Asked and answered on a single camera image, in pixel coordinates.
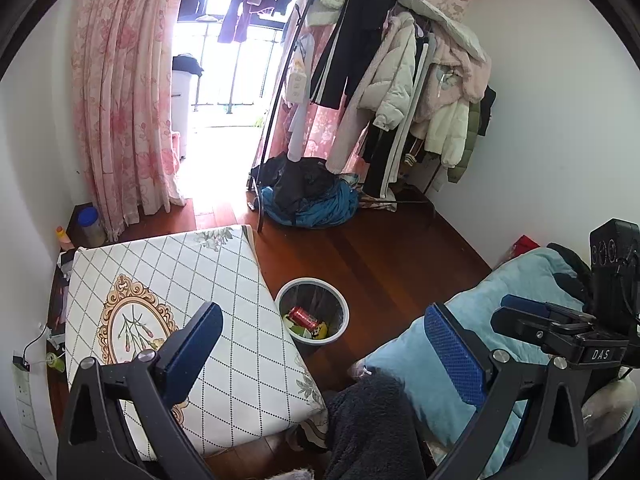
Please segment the yellow panda snack bag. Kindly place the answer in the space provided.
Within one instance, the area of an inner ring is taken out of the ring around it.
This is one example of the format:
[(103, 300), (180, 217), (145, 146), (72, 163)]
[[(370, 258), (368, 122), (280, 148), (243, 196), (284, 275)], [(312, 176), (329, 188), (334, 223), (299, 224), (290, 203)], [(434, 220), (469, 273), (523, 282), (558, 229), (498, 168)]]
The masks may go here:
[(311, 339), (312, 340), (323, 340), (329, 335), (329, 327), (326, 325), (326, 322), (320, 322), (312, 331), (311, 331)]

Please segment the green white small box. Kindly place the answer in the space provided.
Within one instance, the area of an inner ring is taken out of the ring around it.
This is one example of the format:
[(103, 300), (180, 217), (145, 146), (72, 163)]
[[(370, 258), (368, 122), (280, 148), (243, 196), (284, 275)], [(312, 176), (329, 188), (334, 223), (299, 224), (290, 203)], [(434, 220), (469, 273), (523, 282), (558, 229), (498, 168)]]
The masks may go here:
[(307, 330), (303, 326), (297, 325), (294, 321), (292, 321), (288, 317), (287, 314), (283, 317), (283, 323), (284, 323), (285, 327), (290, 332), (292, 332), (293, 334), (296, 334), (297, 336), (301, 336), (303, 338), (310, 338), (311, 337), (311, 332), (309, 330)]

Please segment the red cola can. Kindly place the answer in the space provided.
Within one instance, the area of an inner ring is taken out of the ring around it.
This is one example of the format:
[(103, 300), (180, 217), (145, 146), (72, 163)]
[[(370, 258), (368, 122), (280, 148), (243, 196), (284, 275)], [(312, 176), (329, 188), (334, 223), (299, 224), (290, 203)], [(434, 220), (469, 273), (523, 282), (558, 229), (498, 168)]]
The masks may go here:
[(292, 307), (292, 309), (288, 311), (288, 318), (295, 325), (310, 332), (320, 325), (320, 322), (316, 318), (299, 306)]

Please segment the white round trash bin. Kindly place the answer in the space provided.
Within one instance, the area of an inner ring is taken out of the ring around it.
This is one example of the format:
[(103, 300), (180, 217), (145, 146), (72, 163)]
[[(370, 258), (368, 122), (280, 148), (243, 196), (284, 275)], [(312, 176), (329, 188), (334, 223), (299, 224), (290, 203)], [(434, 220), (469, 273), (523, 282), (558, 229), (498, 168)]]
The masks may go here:
[(318, 278), (296, 278), (286, 283), (278, 292), (276, 306), (283, 318), (292, 307), (299, 306), (319, 322), (326, 322), (329, 335), (323, 340), (297, 336), (288, 330), (296, 344), (308, 348), (320, 348), (338, 341), (347, 330), (350, 318), (345, 297), (333, 285)]

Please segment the red bed sheet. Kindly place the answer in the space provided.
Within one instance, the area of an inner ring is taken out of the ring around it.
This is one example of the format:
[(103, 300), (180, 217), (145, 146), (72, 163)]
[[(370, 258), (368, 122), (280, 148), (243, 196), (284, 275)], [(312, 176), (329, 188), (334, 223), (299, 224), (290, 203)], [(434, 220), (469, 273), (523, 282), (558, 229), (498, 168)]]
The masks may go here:
[(510, 258), (516, 258), (518, 256), (526, 254), (531, 250), (539, 248), (540, 245), (532, 240), (527, 235), (521, 235), (512, 245), (510, 250)]

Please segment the white power strip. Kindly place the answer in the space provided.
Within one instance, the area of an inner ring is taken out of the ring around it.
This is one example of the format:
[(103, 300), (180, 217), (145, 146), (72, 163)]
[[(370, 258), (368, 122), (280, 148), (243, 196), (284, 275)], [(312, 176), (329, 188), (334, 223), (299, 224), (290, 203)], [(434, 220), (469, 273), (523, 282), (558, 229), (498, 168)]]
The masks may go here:
[(42, 442), (37, 429), (35, 412), (32, 407), (32, 393), (30, 392), (29, 374), (13, 365), (13, 376), (17, 413), (20, 418), (27, 454), (35, 468), (45, 479), (52, 479), (51, 469), (44, 455)]

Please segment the light blue blanket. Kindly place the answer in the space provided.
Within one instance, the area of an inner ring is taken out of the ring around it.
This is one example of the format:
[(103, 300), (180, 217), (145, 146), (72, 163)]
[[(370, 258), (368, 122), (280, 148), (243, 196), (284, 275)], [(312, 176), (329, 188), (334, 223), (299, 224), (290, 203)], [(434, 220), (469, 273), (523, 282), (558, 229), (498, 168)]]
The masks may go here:
[[(546, 365), (555, 354), (496, 333), (490, 324), (491, 317), (506, 295), (551, 302), (585, 313), (591, 297), (590, 268), (564, 247), (539, 248), (503, 264), (480, 284), (443, 304), (462, 327), (476, 333), (488, 349), (504, 349), (521, 363)], [(428, 435), (444, 447), (445, 458), (473, 417), (475, 408), (462, 401), (427, 339), (424, 315), (425, 312), (398, 337), (363, 358), (361, 366), (373, 373), (393, 376), (404, 385), (416, 416)], [(577, 368), (583, 368), (578, 365), (580, 353), (570, 359)], [(585, 479), (594, 477), (616, 453), (631, 420), (634, 402), (627, 399), (631, 383), (620, 377), (623, 367), (628, 366), (586, 368), (589, 382), (580, 404), (588, 443)], [(514, 405), (506, 429), (477, 479), (499, 479), (496, 474), (509, 452), (525, 407), (523, 401)]]

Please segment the checked floral tablecloth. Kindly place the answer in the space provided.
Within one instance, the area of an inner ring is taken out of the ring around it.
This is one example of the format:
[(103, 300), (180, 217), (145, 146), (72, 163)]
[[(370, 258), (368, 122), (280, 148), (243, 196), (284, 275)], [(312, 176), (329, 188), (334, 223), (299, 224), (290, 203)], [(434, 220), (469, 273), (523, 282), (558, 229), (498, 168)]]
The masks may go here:
[(202, 455), (326, 409), (266, 285), (248, 226), (170, 234), (73, 256), (65, 363), (154, 354), (157, 391)]

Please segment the dark fuzzy blanket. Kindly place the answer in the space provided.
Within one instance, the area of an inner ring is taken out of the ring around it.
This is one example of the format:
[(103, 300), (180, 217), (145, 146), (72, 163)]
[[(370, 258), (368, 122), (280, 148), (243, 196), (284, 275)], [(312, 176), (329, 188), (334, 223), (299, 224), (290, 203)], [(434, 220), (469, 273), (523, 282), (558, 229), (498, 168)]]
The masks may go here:
[(327, 479), (426, 479), (435, 469), (396, 379), (363, 378), (329, 400), (328, 410)]

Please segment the blue lid plastic jar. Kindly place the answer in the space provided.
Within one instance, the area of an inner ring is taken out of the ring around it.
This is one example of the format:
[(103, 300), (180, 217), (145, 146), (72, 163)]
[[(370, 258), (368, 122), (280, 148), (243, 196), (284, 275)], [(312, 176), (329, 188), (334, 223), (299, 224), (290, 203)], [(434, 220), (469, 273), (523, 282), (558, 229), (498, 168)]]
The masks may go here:
[(96, 208), (93, 206), (82, 208), (79, 211), (77, 221), (90, 247), (100, 247), (105, 244), (106, 233)]

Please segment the blue jacket pile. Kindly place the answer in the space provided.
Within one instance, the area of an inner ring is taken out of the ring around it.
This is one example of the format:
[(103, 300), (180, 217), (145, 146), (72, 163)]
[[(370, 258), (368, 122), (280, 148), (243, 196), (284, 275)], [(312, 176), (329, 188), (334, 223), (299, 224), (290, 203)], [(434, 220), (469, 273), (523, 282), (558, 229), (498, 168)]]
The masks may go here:
[(332, 174), (322, 158), (303, 157), (292, 162), (282, 153), (250, 170), (248, 184), (257, 178), (259, 209), (281, 226), (339, 226), (356, 214), (359, 205), (357, 178)]

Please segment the pink hanging coat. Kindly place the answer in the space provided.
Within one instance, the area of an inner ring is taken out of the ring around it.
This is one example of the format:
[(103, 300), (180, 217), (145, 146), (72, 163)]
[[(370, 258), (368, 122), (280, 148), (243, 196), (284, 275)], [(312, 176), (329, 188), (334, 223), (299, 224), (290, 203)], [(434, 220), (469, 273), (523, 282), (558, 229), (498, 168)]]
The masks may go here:
[(435, 25), (436, 49), (427, 71), (413, 121), (427, 122), (444, 106), (460, 100), (478, 103), (484, 98), (491, 71), (491, 58), (474, 58), (440, 26)]

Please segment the white puffer coat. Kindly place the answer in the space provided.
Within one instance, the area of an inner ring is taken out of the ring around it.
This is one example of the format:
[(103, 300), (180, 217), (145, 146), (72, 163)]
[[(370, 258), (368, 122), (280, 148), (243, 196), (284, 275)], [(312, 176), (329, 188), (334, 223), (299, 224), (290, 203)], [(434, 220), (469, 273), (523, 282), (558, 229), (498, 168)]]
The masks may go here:
[(372, 124), (383, 131), (407, 116), (416, 70), (416, 20), (407, 10), (390, 18), (390, 26), (347, 104), (326, 159), (326, 169), (340, 174), (362, 130)]

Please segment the black clothes rack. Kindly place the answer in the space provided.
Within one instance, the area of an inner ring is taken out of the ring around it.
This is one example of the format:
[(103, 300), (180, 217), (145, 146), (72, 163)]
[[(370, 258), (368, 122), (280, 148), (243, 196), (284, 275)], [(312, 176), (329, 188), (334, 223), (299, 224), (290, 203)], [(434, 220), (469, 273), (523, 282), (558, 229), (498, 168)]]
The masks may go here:
[(267, 152), (270, 145), (272, 130), (274, 126), (274, 122), (276, 121), (278, 109), (280, 107), (280, 101), (282, 96), (283, 87), (286, 79), (286, 69), (288, 68), (288, 64), (291, 63), (292, 56), (295, 50), (296, 42), (300, 36), (300, 32), (303, 29), (303, 24), (305, 23), (306, 16), (311, 5), (314, 3), (314, 0), (307, 0), (305, 6), (301, 8), (298, 4), (294, 6), (294, 18), (295, 18), (295, 27), (293, 28), (293, 36), (290, 44), (288, 45), (288, 50), (286, 51), (285, 59), (282, 62), (282, 67), (280, 69), (280, 78), (278, 80), (276, 92), (274, 92), (272, 99), (272, 107), (271, 113), (269, 116), (269, 122), (267, 127), (264, 130), (264, 134), (262, 135), (262, 150), (259, 152), (260, 157), (258, 159), (258, 170), (257, 174), (254, 176), (250, 174), (250, 184), (252, 187), (250, 190), (254, 193), (254, 202), (250, 203), (250, 206), (254, 207), (254, 211), (257, 212), (257, 223), (256, 223), (256, 232), (260, 234), (262, 232), (262, 227), (264, 226), (265, 219), (265, 208), (264, 201), (262, 200), (262, 170), (264, 169), (265, 161), (267, 159)]

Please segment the black hanging jacket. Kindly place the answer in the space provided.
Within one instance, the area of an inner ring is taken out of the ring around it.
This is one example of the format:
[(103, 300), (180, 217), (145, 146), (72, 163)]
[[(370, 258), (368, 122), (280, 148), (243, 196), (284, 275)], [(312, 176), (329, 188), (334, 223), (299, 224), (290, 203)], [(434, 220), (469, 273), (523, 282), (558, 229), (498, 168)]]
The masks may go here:
[(356, 88), (381, 45), (395, 0), (346, 0), (311, 77), (314, 104), (338, 110)]

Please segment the pink floral curtain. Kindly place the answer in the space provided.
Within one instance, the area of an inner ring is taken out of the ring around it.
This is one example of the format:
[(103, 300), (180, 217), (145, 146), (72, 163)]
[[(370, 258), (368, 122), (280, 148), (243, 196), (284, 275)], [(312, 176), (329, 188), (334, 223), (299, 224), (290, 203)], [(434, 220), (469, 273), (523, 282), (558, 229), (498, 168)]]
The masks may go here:
[(79, 154), (109, 240), (181, 206), (171, 128), (171, 34), (180, 0), (77, 0), (72, 102)]

